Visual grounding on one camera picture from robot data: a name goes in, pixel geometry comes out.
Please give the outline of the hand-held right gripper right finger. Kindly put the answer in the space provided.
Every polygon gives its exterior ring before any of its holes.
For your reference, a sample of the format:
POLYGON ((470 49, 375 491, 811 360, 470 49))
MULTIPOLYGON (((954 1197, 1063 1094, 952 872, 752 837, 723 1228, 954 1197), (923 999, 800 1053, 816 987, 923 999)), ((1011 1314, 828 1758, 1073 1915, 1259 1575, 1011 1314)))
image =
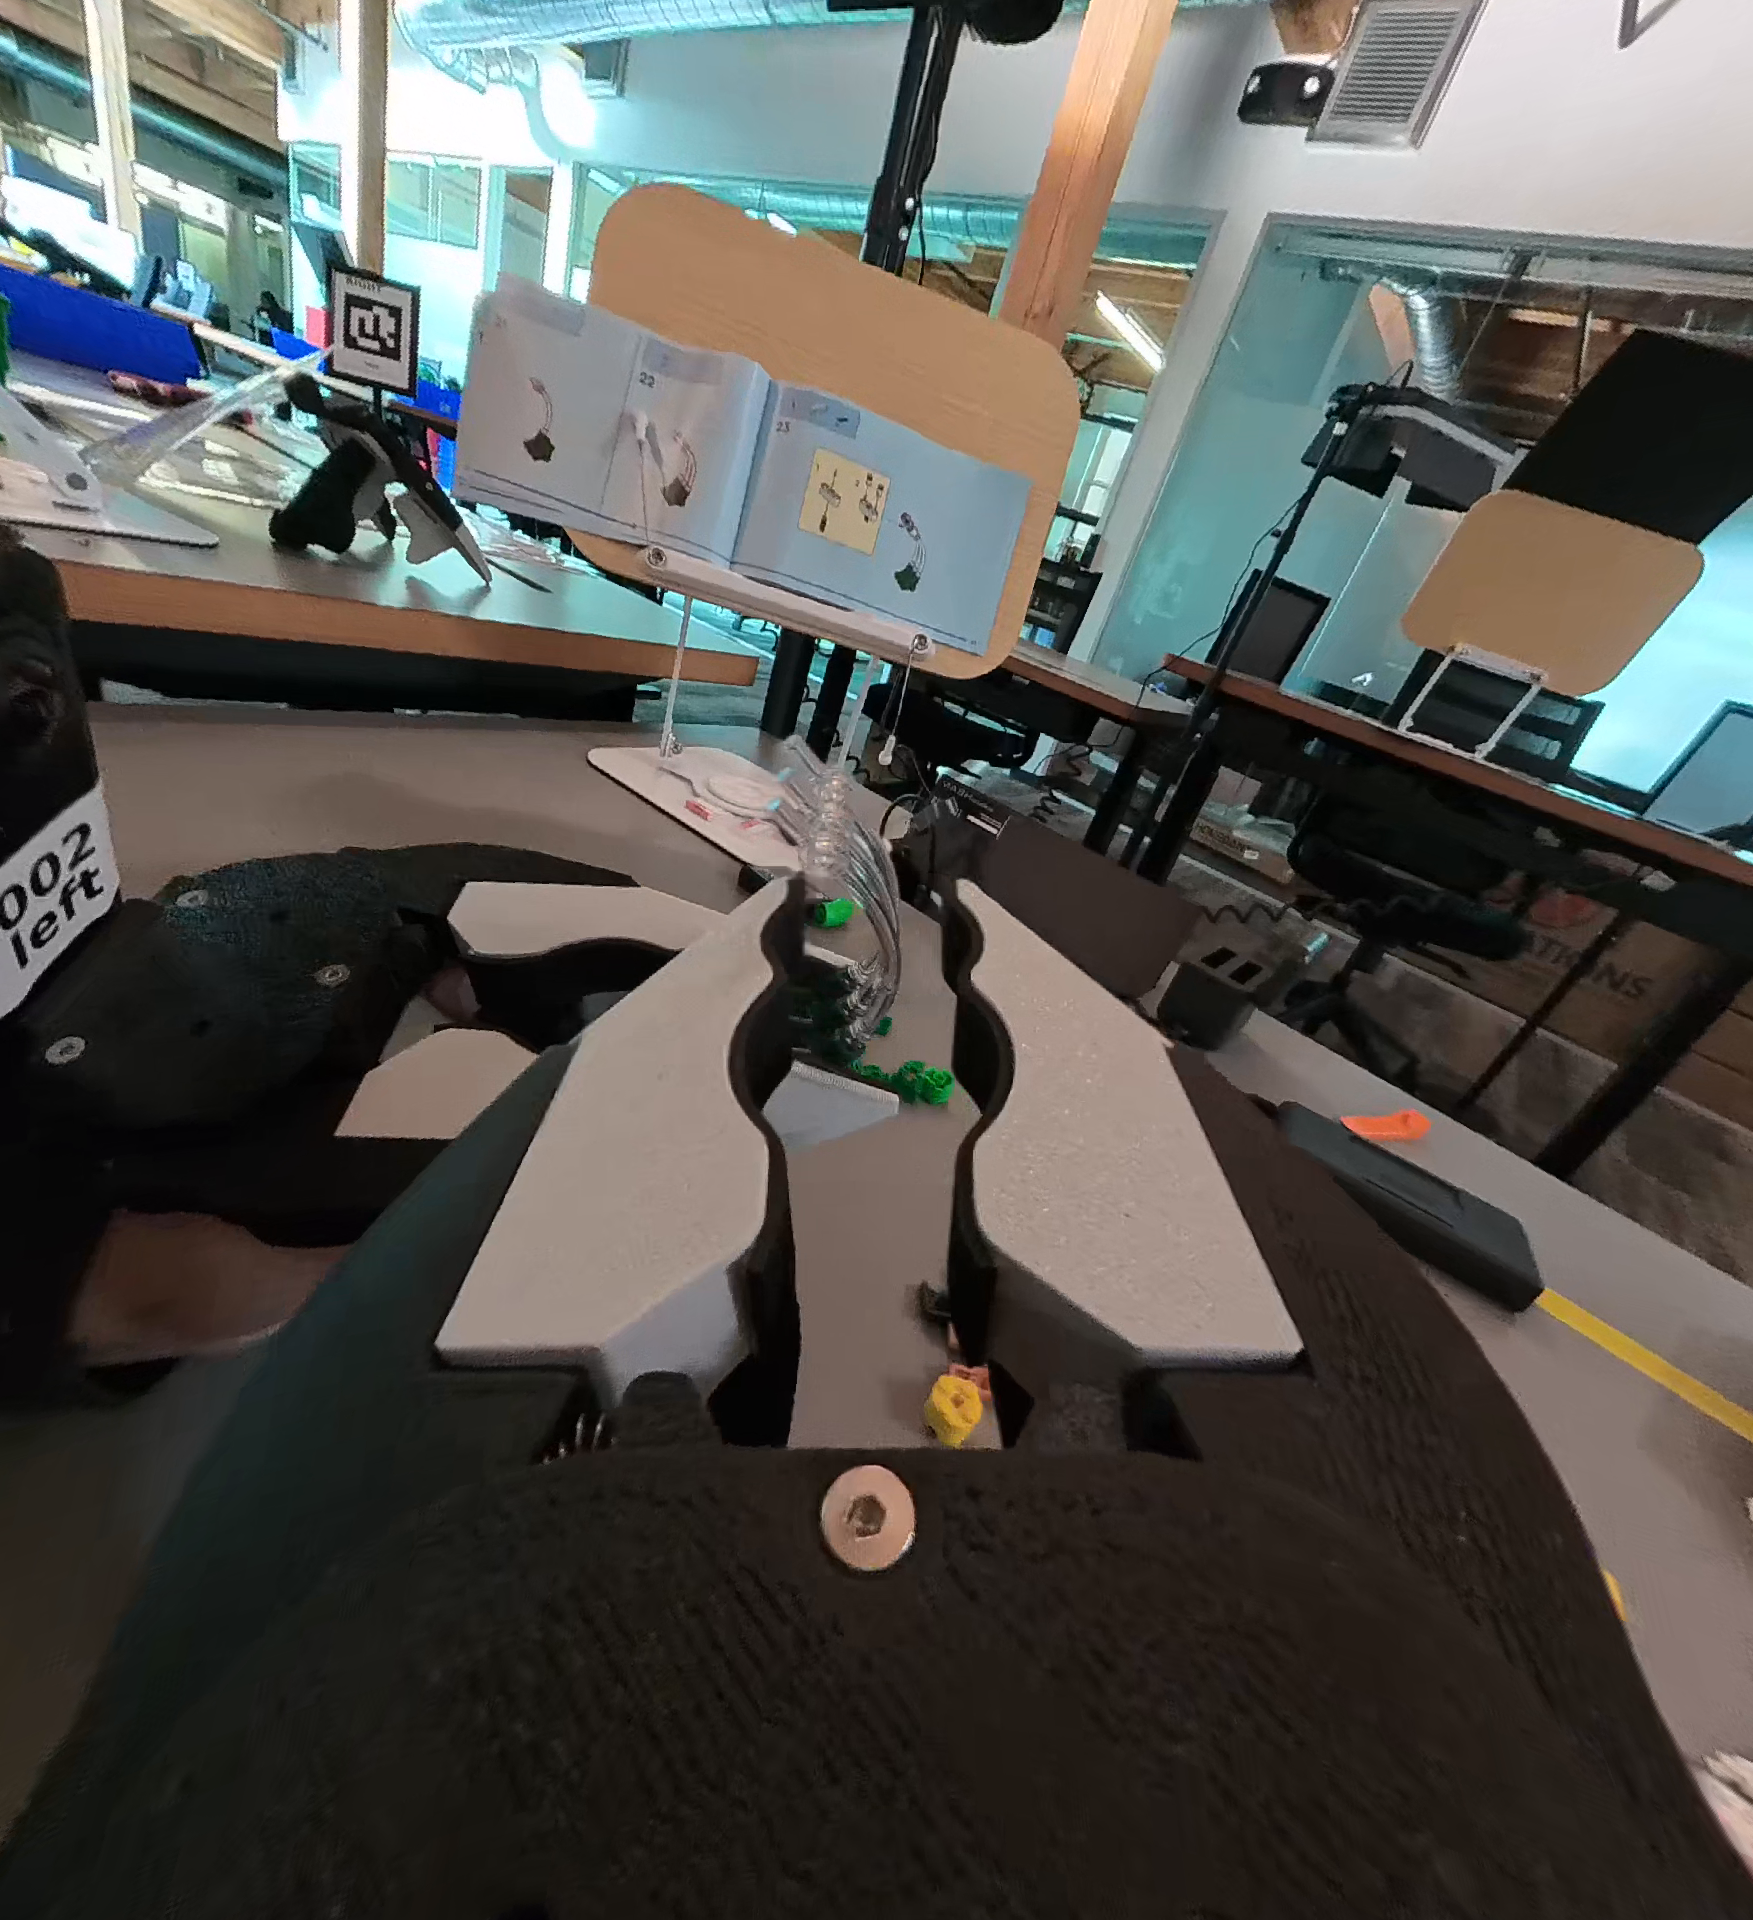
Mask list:
POLYGON ((1301 1332, 1163 1034, 972 879, 943 901, 942 966, 978 1111, 945 1299, 1000 1447, 1033 1441, 1043 1407, 1121 1447, 1170 1381, 1302 1381, 1301 1332))

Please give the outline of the black power adapter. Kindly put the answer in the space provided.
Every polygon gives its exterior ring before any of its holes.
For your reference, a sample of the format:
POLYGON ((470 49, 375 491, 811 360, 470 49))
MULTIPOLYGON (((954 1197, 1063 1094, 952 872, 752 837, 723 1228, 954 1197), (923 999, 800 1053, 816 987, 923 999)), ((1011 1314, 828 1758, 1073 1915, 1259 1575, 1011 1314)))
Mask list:
POLYGON ((1534 1307, 1542 1280, 1515 1214, 1294 1102, 1272 1105, 1272 1123, 1406 1252, 1498 1310, 1520 1314, 1534 1307))

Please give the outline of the white angled stand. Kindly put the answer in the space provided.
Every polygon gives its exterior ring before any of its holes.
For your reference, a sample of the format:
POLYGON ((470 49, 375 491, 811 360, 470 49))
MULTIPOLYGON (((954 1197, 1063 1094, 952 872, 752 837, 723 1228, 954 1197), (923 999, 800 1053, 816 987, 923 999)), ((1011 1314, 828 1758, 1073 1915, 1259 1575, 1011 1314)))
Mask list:
POLYGON ((197 551, 217 537, 192 518, 100 482, 0 379, 0 520, 83 539, 152 541, 197 551))

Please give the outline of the black office chair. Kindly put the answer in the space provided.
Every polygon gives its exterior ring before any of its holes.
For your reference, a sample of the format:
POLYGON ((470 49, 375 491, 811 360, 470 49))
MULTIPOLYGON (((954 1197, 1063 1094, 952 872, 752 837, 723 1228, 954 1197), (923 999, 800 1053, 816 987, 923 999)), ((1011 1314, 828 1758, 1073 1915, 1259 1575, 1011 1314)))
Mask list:
POLYGON ((1315 904, 1339 911, 1354 949, 1335 972, 1296 978, 1283 994, 1279 1020, 1304 1036, 1335 1031, 1361 1068, 1415 1092, 1418 1052, 1358 1002, 1354 985, 1395 953, 1433 959, 1450 972, 1463 972, 1464 959, 1519 959, 1527 944, 1522 922, 1490 901, 1509 872, 1463 842, 1327 793, 1302 809, 1289 865, 1315 904))

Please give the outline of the wooden office desk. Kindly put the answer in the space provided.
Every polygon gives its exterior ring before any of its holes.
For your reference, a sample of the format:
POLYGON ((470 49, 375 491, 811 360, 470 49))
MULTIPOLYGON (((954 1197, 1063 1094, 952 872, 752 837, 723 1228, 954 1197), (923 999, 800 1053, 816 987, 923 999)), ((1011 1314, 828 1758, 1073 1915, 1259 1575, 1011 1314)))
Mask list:
POLYGON ((1649 824, 1593 783, 1531 781, 1199 657, 1168 655, 1161 668, 1192 688, 1201 715, 1152 834, 1152 876, 1170 870, 1225 770, 1256 772, 1302 781, 1333 813, 1381 826, 1395 852, 1469 853, 1497 877, 1542 882, 1704 950, 1703 972, 1536 1151, 1541 1172, 1577 1175, 1713 1028, 1751 1011, 1751 848, 1649 824))
POLYGON ((1152 683, 1126 680, 1092 662, 1025 641, 1018 641, 1000 662, 998 672, 1043 688, 1075 708, 1087 708, 1097 719, 1128 731, 1128 747, 1082 840, 1087 852, 1108 853, 1116 831, 1128 820, 1129 804, 1137 796, 1154 743, 1184 735, 1192 702, 1152 683))
POLYGON ((399 542, 345 554, 278 548, 265 513, 152 493, 144 507, 214 534, 211 547, 26 527, 59 568, 88 693, 340 712, 472 712, 622 723, 642 683, 681 663, 687 683, 752 683, 735 641, 587 568, 498 574, 411 566, 399 542))

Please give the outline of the blue storage bins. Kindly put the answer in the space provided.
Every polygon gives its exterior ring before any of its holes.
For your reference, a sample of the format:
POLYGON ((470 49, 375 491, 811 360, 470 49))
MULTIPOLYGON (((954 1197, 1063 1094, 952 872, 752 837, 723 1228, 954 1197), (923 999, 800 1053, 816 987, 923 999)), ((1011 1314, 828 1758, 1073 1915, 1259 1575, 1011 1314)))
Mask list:
POLYGON ((12 352, 171 384, 200 377, 194 334, 181 321, 2 260, 0 299, 12 352))

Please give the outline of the green brick with clear stems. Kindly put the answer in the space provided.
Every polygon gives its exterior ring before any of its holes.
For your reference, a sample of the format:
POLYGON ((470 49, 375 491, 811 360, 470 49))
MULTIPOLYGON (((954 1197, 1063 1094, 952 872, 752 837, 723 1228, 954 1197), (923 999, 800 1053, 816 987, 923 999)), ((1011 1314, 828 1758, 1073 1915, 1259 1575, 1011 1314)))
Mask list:
POLYGON ((859 1056, 903 985, 903 901, 888 843, 857 813, 860 786, 799 738, 784 747, 774 822, 792 840, 802 889, 799 983, 824 1052, 859 1056))

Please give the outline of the black pole stand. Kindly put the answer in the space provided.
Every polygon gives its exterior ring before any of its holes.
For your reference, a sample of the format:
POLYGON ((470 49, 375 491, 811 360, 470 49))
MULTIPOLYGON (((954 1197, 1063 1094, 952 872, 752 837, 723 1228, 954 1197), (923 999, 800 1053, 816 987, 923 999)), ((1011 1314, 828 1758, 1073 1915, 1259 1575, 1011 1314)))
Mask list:
POLYGON ((1061 9, 1061 2, 911 5, 884 159, 863 220, 863 264, 894 276, 906 273, 962 37, 1002 47, 1029 45, 1053 31, 1061 9))

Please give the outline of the yellow tape strip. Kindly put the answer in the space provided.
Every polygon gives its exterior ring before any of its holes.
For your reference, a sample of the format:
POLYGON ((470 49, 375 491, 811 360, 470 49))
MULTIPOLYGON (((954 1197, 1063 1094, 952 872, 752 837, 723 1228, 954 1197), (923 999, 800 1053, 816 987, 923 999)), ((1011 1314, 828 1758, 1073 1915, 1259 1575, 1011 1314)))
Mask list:
POLYGON ((1536 1295, 1534 1312, 1547 1316, 1638 1378, 1652 1381, 1691 1412, 1753 1448, 1753 1412, 1729 1400, 1721 1390, 1675 1368, 1640 1340, 1567 1301, 1552 1289, 1542 1289, 1536 1295))

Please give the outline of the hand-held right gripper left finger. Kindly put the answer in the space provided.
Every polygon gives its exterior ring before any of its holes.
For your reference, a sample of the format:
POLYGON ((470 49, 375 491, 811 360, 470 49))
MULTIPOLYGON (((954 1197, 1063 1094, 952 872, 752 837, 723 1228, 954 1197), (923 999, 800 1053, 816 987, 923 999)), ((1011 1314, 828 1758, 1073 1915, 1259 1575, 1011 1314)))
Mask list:
POLYGON ((436 1333, 442 1365, 583 1372, 600 1410, 681 1376, 727 1442, 789 1444, 800 1327, 765 1105, 792 1065, 802 900, 762 887, 583 1031, 436 1333))

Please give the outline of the clear acrylic stand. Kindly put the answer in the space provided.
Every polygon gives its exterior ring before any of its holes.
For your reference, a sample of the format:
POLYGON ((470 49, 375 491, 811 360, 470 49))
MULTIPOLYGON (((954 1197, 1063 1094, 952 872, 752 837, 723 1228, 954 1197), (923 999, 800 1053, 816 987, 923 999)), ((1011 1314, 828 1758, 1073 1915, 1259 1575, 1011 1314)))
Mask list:
POLYGON ((87 469, 116 488, 216 499, 276 509, 327 459, 319 438, 271 436, 271 416, 288 400, 291 373, 312 372, 316 360, 255 372, 189 406, 157 411, 119 432, 83 443, 87 469))

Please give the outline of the grey desk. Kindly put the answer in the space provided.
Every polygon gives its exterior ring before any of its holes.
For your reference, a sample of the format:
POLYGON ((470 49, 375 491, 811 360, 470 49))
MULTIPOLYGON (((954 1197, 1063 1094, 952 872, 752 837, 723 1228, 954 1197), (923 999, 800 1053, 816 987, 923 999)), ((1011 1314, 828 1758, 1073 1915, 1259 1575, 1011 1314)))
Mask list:
MULTIPOLYGON (((97 708, 93 733, 135 894, 255 855, 503 843, 712 909, 738 900, 730 861, 585 763, 603 731, 97 708)), ((796 1444, 917 1441, 932 1347, 911 1289, 940 1269, 969 1116, 957 1097, 792 1159, 796 1444)), ((1400 1156, 1519 1216, 1548 1289, 1753 1412, 1751 1289, 1442 1116, 1400 1156)), ((1671 1737, 1692 1756, 1753 1756, 1753 1448, 1547 1316, 1436 1282, 1619 1582, 1671 1737)), ((119 1406, 0 1412, 0 1839, 255 1360, 192 1364, 119 1406)))

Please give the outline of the grey-screen monitor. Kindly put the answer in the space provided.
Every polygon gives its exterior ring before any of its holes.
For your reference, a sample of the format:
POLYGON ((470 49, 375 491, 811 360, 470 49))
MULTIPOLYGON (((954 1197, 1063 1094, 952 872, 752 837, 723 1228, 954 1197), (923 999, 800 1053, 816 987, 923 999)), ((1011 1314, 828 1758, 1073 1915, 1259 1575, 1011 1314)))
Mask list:
POLYGON ((1718 708, 1648 790, 1638 820, 1744 845, 1753 834, 1753 706, 1718 708))

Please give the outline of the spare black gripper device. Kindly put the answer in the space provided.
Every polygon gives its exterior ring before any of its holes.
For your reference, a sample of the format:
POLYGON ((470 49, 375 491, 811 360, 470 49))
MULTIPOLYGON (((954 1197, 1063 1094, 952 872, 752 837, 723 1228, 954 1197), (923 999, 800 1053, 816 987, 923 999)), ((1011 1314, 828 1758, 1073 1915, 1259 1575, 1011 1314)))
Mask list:
POLYGON ((490 560, 449 495, 372 406, 331 393, 311 372, 288 373, 283 395, 316 422, 327 455, 301 491, 267 517, 271 547, 345 554, 365 524, 383 541, 404 528, 414 565, 456 553, 483 588, 492 586, 490 560))

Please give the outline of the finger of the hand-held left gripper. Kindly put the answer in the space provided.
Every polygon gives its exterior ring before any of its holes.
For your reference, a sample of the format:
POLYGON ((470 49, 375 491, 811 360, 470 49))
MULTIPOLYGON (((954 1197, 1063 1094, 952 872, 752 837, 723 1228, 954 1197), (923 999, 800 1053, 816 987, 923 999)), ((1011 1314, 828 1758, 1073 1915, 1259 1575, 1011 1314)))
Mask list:
MULTIPOLYGON (((336 1139, 453 1139, 532 1060, 498 1031, 442 1027, 363 1077, 336 1139)), ((843 1139, 898 1116, 895 1094, 806 1065, 792 1065, 765 1105, 784 1147, 843 1139)))
POLYGON ((448 911, 472 1020, 526 1046, 575 1041, 720 922, 687 900, 600 883, 470 882, 448 911))

